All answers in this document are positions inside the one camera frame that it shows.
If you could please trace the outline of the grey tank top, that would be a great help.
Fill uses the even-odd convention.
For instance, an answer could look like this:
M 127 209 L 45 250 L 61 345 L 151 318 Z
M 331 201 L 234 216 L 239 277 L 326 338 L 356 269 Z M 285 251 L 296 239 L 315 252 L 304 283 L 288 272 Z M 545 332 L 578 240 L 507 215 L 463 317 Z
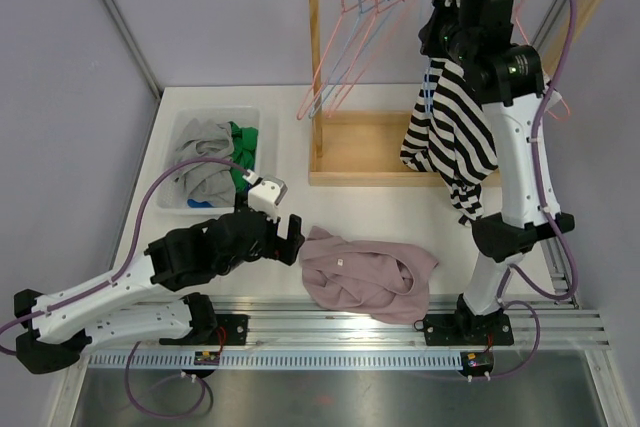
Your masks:
M 172 164 L 198 158 L 231 161 L 233 143 L 229 122 L 192 119 L 176 141 Z M 236 188 L 231 167 L 204 162 L 189 164 L 176 173 L 174 181 L 187 199 L 208 201 L 215 208 L 231 207 Z

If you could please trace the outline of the blue tank top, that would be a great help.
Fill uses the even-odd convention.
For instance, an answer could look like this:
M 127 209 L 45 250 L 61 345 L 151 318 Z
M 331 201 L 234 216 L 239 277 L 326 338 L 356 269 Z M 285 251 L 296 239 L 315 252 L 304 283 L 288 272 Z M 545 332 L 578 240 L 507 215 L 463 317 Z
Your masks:
M 208 201 L 196 201 L 194 199 L 188 199 L 187 200 L 187 205 L 190 208 L 194 208 L 194 209 L 208 209 L 208 208 L 213 208 L 213 205 L 208 202 Z

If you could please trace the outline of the green tank top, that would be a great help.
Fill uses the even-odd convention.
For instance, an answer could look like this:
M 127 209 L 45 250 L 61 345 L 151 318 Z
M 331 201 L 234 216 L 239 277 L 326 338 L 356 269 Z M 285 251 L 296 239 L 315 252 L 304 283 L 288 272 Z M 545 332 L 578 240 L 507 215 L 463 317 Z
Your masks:
M 231 161 L 245 170 L 253 170 L 256 162 L 258 129 L 241 127 L 235 122 L 230 122 L 229 127 L 233 143 Z

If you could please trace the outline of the black white striped tank top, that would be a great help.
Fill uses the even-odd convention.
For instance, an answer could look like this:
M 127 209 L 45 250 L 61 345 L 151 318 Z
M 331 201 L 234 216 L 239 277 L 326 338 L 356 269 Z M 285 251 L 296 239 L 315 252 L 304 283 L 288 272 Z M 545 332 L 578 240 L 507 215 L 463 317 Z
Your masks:
M 497 156 L 476 93 L 453 61 L 429 60 L 400 160 L 414 171 L 439 175 L 461 225 L 483 217 L 482 183 L 497 171 Z

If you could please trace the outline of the pink tank top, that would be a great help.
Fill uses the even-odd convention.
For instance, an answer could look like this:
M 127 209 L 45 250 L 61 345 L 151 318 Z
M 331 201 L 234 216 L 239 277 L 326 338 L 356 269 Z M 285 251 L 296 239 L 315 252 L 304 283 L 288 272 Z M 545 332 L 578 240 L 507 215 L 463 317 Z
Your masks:
M 429 308 L 429 280 L 439 261 L 406 243 L 347 241 L 312 227 L 298 255 L 302 283 L 320 307 L 409 325 Z

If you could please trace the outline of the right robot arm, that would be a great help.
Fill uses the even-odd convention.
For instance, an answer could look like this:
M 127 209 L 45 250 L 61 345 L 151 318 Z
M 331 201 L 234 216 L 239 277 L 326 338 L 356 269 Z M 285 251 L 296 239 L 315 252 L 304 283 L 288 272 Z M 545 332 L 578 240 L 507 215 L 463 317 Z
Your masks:
M 488 120 L 502 181 L 500 212 L 471 224 L 479 254 L 455 311 L 423 319 L 430 346 L 512 345 L 503 300 L 512 274 L 538 242 L 575 227 L 555 198 L 546 161 L 541 121 L 551 89 L 536 49 L 511 40 L 513 4 L 435 0 L 419 34 L 425 54 L 462 68 Z

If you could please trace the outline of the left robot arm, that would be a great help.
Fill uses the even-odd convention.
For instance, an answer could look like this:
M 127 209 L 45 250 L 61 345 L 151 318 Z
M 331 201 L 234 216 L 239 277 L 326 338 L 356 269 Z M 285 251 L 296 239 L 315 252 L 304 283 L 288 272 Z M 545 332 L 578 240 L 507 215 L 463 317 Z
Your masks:
M 111 345 L 213 343 L 218 319 L 197 287 L 260 259 L 293 265 L 305 241 L 302 220 L 290 215 L 285 237 L 278 228 L 266 214 L 242 208 L 168 232 L 133 257 L 121 277 L 107 272 L 50 295 L 24 289 L 14 296 L 24 329 L 15 356 L 30 373 L 47 374 Z

